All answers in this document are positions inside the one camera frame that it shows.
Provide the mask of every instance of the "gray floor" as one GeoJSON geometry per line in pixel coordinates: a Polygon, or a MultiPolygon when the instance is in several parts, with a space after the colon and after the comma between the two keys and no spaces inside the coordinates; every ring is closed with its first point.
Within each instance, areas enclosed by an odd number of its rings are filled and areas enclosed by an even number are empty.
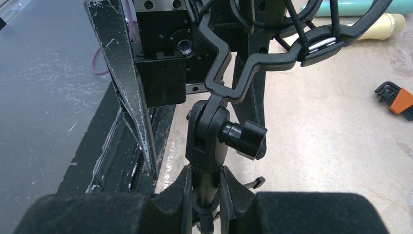
{"type": "MultiPolygon", "coordinates": [[[[230,150],[225,165],[241,183],[264,176],[258,191],[361,194],[391,233],[413,233],[413,123],[391,114],[373,93],[388,80],[413,91],[412,24],[408,17],[407,27],[394,38],[358,41],[319,64],[267,73],[267,154],[250,161],[230,150]]],[[[270,53],[281,51],[271,44],[270,53]]],[[[225,74],[226,83],[232,72],[225,74]]],[[[185,116],[206,98],[189,96],[176,108],[158,192],[188,164],[185,116]]]]}
{"type": "Polygon", "coordinates": [[[0,31],[1,234],[57,191],[109,86],[89,69],[98,43],[82,3],[33,0],[0,31]]]}

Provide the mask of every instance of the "black metal plate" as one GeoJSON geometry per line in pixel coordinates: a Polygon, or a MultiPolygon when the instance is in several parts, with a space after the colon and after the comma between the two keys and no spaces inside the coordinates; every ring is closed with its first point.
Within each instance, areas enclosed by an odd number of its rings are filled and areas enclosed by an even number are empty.
{"type": "Polygon", "coordinates": [[[167,52],[167,43],[172,34],[182,29],[190,29],[191,21],[186,11],[137,12],[139,34],[146,58],[156,58],[156,53],[167,52]]]}
{"type": "Polygon", "coordinates": [[[167,58],[137,61],[148,108],[184,103],[185,60],[167,58]]]}

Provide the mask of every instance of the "concrete floor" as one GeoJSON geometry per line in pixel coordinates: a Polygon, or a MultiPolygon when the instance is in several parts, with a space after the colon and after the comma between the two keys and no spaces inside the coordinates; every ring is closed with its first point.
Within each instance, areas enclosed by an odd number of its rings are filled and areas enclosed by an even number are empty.
{"type": "MultiPolygon", "coordinates": [[[[319,64],[267,73],[267,154],[250,161],[230,149],[225,165],[236,178],[247,183],[264,176],[258,191],[360,194],[391,233],[413,233],[413,123],[391,114],[374,94],[388,80],[413,91],[413,19],[406,20],[404,31],[388,40],[358,41],[319,64]]],[[[271,42],[270,53],[281,51],[271,42]]],[[[232,67],[225,74],[228,84],[232,67]]],[[[157,192],[188,164],[185,116],[207,97],[191,95],[177,106],[157,192]]]]}

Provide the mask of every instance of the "black foam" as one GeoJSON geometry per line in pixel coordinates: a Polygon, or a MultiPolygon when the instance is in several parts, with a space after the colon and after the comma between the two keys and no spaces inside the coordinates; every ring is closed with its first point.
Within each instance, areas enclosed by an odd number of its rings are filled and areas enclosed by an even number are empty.
{"type": "Polygon", "coordinates": [[[16,234],[136,234],[143,194],[49,195],[24,215],[16,234]]]}
{"type": "Polygon", "coordinates": [[[257,193],[238,233],[387,234],[364,197],[341,193],[257,193]]]}

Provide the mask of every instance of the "elastic cord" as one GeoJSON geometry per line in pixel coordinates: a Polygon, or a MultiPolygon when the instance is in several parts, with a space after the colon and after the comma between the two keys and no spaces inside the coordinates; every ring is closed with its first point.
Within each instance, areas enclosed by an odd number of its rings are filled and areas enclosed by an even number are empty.
{"type": "Polygon", "coordinates": [[[196,6],[195,0],[189,0],[189,4],[190,4],[192,12],[194,13],[196,23],[199,23],[200,22],[199,11],[198,11],[198,7],[196,6]]]}
{"type": "Polygon", "coordinates": [[[217,0],[209,0],[205,4],[205,6],[202,7],[202,9],[199,11],[199,17],[202,19],[202,16],[212,7],[212,5],[216,2],[217,0]]]}
{"type": "Polygon", "coordinates": [[[297,12],[294,9],[294,5],[291,2],[291,0],[284,0],[284,4],[288,12],[290,13],[291,20],[293,21],[294,27],[296,28],[297,33],[300,37],[302,46],[305,49],[305,51],[307,51],[308,47],[310,46],[310,43],[308,42],[303,27],[301,26],[300,19],[298,18],[297,12]]]}
{"type": "Polygon", "coordinates": [[[338,2],[337,0],[330,0],[330,14],[331,14],[331,27],[333,31],[333,37],[337,40],[340,38],[340,16],[338,14],[338,2]]]}

